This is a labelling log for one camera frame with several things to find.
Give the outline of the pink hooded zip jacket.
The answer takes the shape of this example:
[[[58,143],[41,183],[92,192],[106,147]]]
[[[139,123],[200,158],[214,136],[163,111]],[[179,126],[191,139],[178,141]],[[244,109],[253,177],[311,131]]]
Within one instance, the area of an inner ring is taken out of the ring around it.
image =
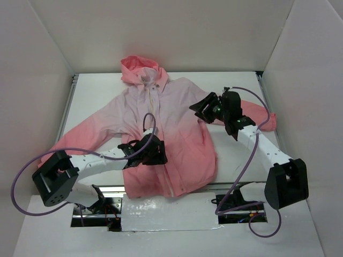
[[[144,57],[122,59],[121,71],[126,89],[72,128],[55,148],[79,155],[82,149],[97,150],[117,135],[123,143],[141,139],[143,128],[152,125],[146,116],[151,113],[168,162],[125,169],[128,197],[181,196],[213,182],[218,170],[214,144],[205,122],[189,109],[207,92],[187,78],[170,80],[157,62]]]

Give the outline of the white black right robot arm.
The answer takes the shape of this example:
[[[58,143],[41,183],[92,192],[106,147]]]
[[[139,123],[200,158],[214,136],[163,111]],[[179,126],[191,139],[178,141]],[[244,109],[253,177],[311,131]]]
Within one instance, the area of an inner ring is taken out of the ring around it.
[[[308,198],[305,162],[300,158],[292,159],[261,133],[256,123],[243,114],[242,101],[237,92],[229,88],[220,96],[211,92],[191,105],[190,110],[208,124],[216,119],[222,121],[227,134],[259,158],[268,172],[265,199],[273,209],[279,210]]]

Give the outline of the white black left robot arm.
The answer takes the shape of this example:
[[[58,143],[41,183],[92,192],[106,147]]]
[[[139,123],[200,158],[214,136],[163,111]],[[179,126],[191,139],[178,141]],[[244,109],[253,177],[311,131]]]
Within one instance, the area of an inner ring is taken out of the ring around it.
[[[103,194],[97,185],[84,185],[81,180],[140,164],[166,163],[164,141],[150,133],[141,140],[123,143],[99,154],[69,155],[59,150],[34,172],[32,180],[46,207],[65,201],[81,204],[97,214],[105,208]]]

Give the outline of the aluminium right side rail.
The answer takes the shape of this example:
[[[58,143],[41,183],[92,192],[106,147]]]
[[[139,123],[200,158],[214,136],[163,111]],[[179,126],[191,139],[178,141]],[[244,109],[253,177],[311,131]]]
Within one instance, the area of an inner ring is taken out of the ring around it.
[[[264,71],[255,71],[260,89],[262,91],[263,97],[265,99],[265,102],[269,108],[270,111],[277,113],[278,108],[275,105],[275,100],[274,100],[274,91],[271,87],[270,82],[265,78],[264,76]],[[280,149],[289,154],[287,147],[285,146],[285,142],[282,138],[282,135],[280,134],[279,127],[275,129],[275,137],[277,139],[278,146]]]

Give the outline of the aluminium left side rail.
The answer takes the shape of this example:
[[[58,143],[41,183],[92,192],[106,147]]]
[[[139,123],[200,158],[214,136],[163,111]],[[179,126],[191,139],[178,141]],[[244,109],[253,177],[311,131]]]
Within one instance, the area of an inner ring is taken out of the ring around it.
[[[58,129],[58,134],[57,134],[57,138],[56,138],[57,141],[62,137],[63,132],[64,132],[66,120],[67,120],[67,117],[68,117],[68,114],[69,114],[69,110],[70,110],[70,106],[71,106],[71,103],[72,103],[74,91],[76,89],[78,77],[79,77],[79,74],[75,74],[72,77],[72,83],[71,83],[71,86],[70,86],[68,98],[67,98],[66,105],[65,105],[65,108],[64,108],[64,111],[63,111],[62,120],[60,122],[59,129]]]

